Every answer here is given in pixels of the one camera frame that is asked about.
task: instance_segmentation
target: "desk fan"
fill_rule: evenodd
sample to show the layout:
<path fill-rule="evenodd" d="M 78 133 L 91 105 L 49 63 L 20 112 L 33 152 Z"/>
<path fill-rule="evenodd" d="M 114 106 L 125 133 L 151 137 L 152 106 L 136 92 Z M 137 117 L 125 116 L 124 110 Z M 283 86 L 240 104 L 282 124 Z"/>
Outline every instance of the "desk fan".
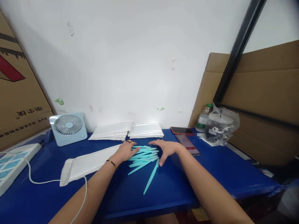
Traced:
<path fill-rule="evenodd" d="M 87 138 L 85 122 L 81 113 L 55 115 L 51 116 L 49 121 L 58 146 Z"/>

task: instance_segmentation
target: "bracelet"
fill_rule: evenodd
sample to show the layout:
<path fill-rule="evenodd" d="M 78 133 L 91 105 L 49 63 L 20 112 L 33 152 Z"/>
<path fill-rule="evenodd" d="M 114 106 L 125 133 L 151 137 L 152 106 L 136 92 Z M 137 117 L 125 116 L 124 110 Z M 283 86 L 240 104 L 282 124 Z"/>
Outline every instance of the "bracelet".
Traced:
<path fill-rule="evenodd" d="M 117 170 L 117 167 L 116 167 L 116 165 L 114 164 L 114 162 L 112 162 L 111 160 L 106 160 L 106 162 L 111 162 L 111 163 L 114 165 L 115 169 Z"/>

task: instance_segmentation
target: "smartphone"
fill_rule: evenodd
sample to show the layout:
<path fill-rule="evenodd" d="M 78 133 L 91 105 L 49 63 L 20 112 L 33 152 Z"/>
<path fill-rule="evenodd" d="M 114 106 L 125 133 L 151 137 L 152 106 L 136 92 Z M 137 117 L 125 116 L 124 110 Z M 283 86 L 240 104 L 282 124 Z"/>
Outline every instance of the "smartphone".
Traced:
<path fill-rule="evenodd" d="M 186 149 L 188 149 L 189 153 L 191 153 L 193 156 L 200 156 L 200 152 L 195 148 L 186 135 L 177 134 L 175 137 Z"/>
<path fill-rule="evenodd" d="M 170 127 L 173 134 L 193 134 L 190 128 Z"/>

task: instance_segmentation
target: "fan grille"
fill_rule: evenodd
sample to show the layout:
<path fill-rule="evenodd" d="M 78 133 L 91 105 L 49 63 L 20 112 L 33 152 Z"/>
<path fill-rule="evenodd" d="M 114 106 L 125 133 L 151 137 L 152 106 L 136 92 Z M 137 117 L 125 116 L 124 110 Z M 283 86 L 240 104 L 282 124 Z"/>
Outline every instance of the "fan grille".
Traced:
<path fill-rule="evenodd" d="M 72 127 L 68 128 L 66 124 L 72 124 Z M 82 129 L 83 121 L 76 115 L 66 114 L 57 118 L 53 126 L 54 130 L 61 135 L 73 135 Z"/>

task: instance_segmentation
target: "hand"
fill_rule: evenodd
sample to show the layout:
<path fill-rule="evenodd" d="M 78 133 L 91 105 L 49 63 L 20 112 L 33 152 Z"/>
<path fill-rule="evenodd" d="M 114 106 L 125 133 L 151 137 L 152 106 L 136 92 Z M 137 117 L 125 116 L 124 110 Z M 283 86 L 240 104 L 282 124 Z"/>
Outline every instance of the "hand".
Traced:
<path fill-rule="evenodd" d="M 177 153 L 177 151 L 179 149 L 181 149 L 182 147 L 184 148 L 184 146 L 178 142 L 166 142 L 166 141 L 160 140 L 160 139 L 151 141 L 151 142 L 149 142 L 149 144 L 157 145 L 157 146 L 161 147 L 163 154 L 160 158 L 160 162 L 159 162 L 160 166 L 163 166 L 163 164 L 165 163 L 165 160 L 167 159 L 168 156 L 170 156 L 174 153 Z"/>
<path fill-rule="evenodd" d="M 109 160 L 118 167 L 122 162 L 127 161 L 139 151 L 139 147 L 132 150 L 133 144 L 136 145 L 137 143 L 132 140 L 124 141 Z"/>

